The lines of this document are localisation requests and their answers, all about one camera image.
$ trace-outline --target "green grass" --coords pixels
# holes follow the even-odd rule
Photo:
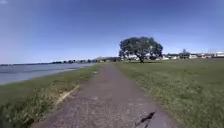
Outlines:
[[[62,93],[90,79],[100,65],[0,86],[0,127],[28,128],[38,122]]]
[[[117,63],[186,128],[224,128],[224,59]]]

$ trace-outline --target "tree trunk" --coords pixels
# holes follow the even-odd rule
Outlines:
[[[140,63],[144,63],[144,59],[143,58],[139,58],[139,60],[140,60]]]

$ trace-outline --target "white building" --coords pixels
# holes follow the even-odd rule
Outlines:
[[[168,57],[163,56],[162,60],[169,60]]]
[[[190,59],[196,59],[198,58],[197,54],[190,54],[189,56]]]
[[[179,57],[178,56],[173,56],[173,57],[171,57],[171,59],[176,60],[176,59],[179,59]]]
[[[224,52],[217,52],[215,57],[224,57]]]

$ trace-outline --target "building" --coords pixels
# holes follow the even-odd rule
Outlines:
[[[217,52],[214,57],[224,57],[224,52]]]
[[[202,53],[201,58],[206,59],[206,58],[212,58],[214,54],[211,53]]]
[[[190,53],[180,53],[179,56],[180,56],[180,59],[189,59]]]
[[[169,58],[166,56],[163,56],[162,60],[169,60]]]
[[[196,59],[196,58],[198,58],[198,54],[190,54],[189,58]]]
[[[174,60],[180,58],[179,54],[167,54],[167,57]]]

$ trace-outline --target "house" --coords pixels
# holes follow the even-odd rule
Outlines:
[[[179,54],[167,54],[167,57],[169,59],[179,59],[180,58]]]
[[[126,58],[127,60],[139,60],[139,58],[138,57],[136,57],[135,55],[129,55],[127,58]]]
[[[215,58],[224,58],[224,52],[217,52],[214,54]]]
[[[196,59],[196,58],[198,58],[198,54],[190,54],[189,58]]]
[[[169,60],[168,56],[166,54],[163,54],[162,60]]]
[[[202,53],[201,54],[201,58],[205,59],[205,58],[212,58],[214,56],[214,54],[211,53]]]
[[[189,59],[190,53],[180,53],[179,56],[180,56],[180,59]]]
[[[197,53],[197,57],[198,58],[202,58],[202,54],[201,53]]]

